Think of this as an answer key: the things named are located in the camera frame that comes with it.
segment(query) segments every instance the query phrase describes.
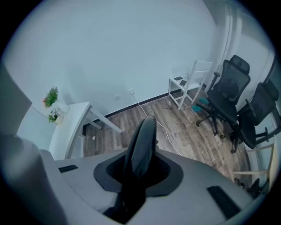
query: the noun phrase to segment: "chair armrest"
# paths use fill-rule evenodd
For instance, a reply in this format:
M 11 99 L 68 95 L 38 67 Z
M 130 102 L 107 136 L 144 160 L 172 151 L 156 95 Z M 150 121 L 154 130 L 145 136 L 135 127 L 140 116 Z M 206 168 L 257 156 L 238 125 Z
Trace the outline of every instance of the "chair armrest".
M 265 136 L 267 138 L 267 142 L 268 142 L 269 141 L 269 137 L 268 137 L 267 127 L 265 127 L 265 132 L 260 133 L 260 134 L 256 134 L 256 138 L 260 138 L 260 137 L 263 137 L 263 136 Z
M 244 109 L 240 110 L 240 111 L 238 112 L 238 114 L 239 114 L 239 116 L 243 116 L 243 115 L 245 115 L 245 114 L 247 114 L 247 113 L 249 113 L 249 112 L 252 112 L 252 114 L 254 115 L 254 117 L 256 117 L 256 115 L 255 115 L 255 113 L 254 113 L 254 110 L 253 110 L 253 108 L 252 108 L 250 102 L 246 99 L 246 107 L 245 107 Z
M 209 88 L 209 90 L 208 90 L 208 93 L 209 93 L 209 92 L 211 91 L 211 89 L 213 88 L 213 86 L 214 86 L 214 84 L 215 84 L 217 78 L 220 77 L 220 73 L 218 73 L 218 72 L 214 72 L 214 75 L 215 75 L 215 77 L 214 77 L 214 79 L 212 80 L 212 83 L 211 83 L 211 86 L 210 86 L 210 88 Z

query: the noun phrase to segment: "power cord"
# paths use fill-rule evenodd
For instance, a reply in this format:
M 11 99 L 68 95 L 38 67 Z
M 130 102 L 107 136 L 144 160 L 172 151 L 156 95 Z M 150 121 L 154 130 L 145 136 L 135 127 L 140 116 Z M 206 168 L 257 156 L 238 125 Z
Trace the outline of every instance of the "power cord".
M 141 105 L 140 105 L 140 104 L 138 103 L 138 101 L 136 100 L 134 94 L 131 93 L 131 95 L 132 95 L 132 97 L 135 99 L 136 103 L 141 107 Z M 166 132 L 166 135 L 167 135 L 167 138 L 168 138 L 169 142 L 172 144 L 172 146 L 173 146 L 174 149 L 177 151 L 177 153 L 178 153 L 180 156 L 183 156 L 182 154 L 180 154 L 180 153 L 178 152 L 178 150 L 176 149 L 176 147 L 175 147 L 175 146 L 173 145 L 173 143 L 170 141 L 170 138 L 169 138 L 169 136 L 168 136 L 168 132 L 167 132 L 166 128 L 164 128 L 164 129 L 165 129 L 165 132 Z

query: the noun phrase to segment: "smartphone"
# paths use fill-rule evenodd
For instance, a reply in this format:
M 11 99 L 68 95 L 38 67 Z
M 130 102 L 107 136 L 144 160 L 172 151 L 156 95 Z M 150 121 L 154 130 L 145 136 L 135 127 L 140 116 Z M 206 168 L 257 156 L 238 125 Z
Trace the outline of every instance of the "smartphone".
M 181 80 L 181 79 L 183 79 L 181 76 L 178 76 L 178 77 L 176 77 L 176 78 L 174 78 L 175 80 Z
M 185 86 L 185 84 L 186 84 L 186 81 L 185 81 L 185 80 L 182 80 L 182 81 L 180 82 L 180 85 L 183 86 L 183 87 Z

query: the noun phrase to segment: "potted plant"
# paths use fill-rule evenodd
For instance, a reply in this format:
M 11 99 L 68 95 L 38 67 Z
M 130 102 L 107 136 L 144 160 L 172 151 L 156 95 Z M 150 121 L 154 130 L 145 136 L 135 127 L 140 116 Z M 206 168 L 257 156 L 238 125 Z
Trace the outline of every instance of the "potted plant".
M 49 123 L 57 123 L 61 124 L 63 121 L 63 117 L 60 116 L 58 109 L 53 109 L 50 114 L 48 115 Z
M 67 113 L 70 109 L 69 105 L 66 105 L 65 103 L 62 103 L 58 100 L 58 88 L 53 87 L 51 90 L 47 93 L 46 97 L 42 99 L 43 106 L 45 108 L 51 107 L 54 103 L 56 103 L 61 111 L 64 113 Z

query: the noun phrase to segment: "teal slipper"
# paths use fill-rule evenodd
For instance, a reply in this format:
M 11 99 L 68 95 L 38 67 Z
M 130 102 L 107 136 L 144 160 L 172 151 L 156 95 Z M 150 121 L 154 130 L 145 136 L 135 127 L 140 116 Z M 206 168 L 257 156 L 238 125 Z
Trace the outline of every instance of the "teal slipper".
M 194 112 L 198 112 L 198 111 L 201 111 L 201 110 L 202 110 L 202 108 L 200 108 L 200 107 L 197 106 L 197 105 L 193 105 L 193 106 L 192 106 L 192 109 L 193 109 Z
M 199 98 L 199 101 L 203 104 L 209 104 L 209 101 L 206 98 Z

